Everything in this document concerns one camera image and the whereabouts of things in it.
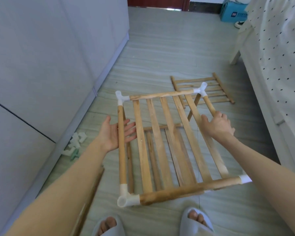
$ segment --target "tiled floor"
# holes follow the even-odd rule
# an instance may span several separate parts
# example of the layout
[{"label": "tiled floor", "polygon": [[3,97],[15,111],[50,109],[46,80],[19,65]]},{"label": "tiled floor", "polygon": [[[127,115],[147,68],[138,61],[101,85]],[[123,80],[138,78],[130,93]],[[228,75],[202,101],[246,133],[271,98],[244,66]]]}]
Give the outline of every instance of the tiled floor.
[{"label": "tiled floor", "polygon": [[[106,115],[117,122],[117,101],[114,92],[123,95],[173,91],[170,75],[177,79],[209,77],[216,72],[233,95],[236,103],[216,103],[217,110],[226,113],[236,128],[236,137],[243,143],[277,160],[276,152],[262,117],[256,96],[244,64],[228,64],[235,44],[237,29],[220,22],[218,15],[166,11],[150,8],[129,8],[130,40],[117,59],[77,131],[86,132],[87,140],[81,152],[97,136]],[[175,122],[180,122],[173,100],[169,101]],[[154,103],[159,122],[165,124],[160,102]],[[206,106],[198,107],[201,114],[210,115]],[[150,126],[145,101],[141,101],[144,126]],[[125,103],[126,116],[134,120],[132,103]],[[197,130],[194,119],[191,127],[207,161],[213,178],[219,174],[208,149]],[[187,150],[192,156],[190,146]],[[218,146],[231,174],[242,169],[232,156]],[[138,145],[132,143],[135,192],[142,192]],[[192,164],[200,180],[197,165]],[[61,156],[44,187],[46,188],[71,166],[69,157]],[[118,150],[105,160],[105,173],[98,187],[82,235],[91,235],[96,222],[110,212],[121,216],[127,235],[178,235],[180,217],[187,206],[201,205],[212,220],[217,235],[293,235],[291,230],[250,183],[230,187],[201,196],[177,199],[151,206],[118,208]]]}]

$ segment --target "right hand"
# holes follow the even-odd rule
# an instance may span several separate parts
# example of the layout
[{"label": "right hand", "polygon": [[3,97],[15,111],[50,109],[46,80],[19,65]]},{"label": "right hand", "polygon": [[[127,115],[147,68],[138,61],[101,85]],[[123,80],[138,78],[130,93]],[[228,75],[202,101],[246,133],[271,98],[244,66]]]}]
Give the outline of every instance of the right hand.
[{"label": "right hand", "polygon": [[216,111],[211,122],[208,121],[207,116],[204,114],[201,115],[201,118],[201,129],[218,142],[229,134],[234,136],[235,128],[231,127],[231,121],[227,119],[226,114]]}]

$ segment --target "white plastic connector pile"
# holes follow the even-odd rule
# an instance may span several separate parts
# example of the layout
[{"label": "white plastic connector pile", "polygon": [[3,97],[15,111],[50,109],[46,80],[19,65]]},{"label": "white plastic connector pile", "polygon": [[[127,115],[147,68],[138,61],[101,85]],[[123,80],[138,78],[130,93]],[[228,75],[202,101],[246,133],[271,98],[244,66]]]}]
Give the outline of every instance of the white plastic connector pile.
[{"label": "white plastic connector pile", "polygon": [[85,132],[77,133],[75,132],[68,144],[69,150],[62,151],[62,155],[71,156],[75,149],[79,149],[81,147],[80,143],[84,142],[87,138]]}]

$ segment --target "left hand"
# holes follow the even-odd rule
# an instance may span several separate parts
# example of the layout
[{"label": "left hand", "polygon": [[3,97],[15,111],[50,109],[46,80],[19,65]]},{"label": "left hand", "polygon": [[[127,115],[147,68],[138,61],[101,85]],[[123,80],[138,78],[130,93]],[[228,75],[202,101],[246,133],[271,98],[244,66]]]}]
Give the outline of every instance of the left hand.
[{"label": "left hand", "polygon": [[[111,117],[108,115],[105,121],[102,123],[101,129],[97,136],[97,139],[101,142],[103,150],[106,152],[113,151],[118,148],[118,123],[110,124]],[[130,119],[124,120],[124,132],[125,132],[125,143],[128,143],[137,138],[136,122],[130,122]]]}]

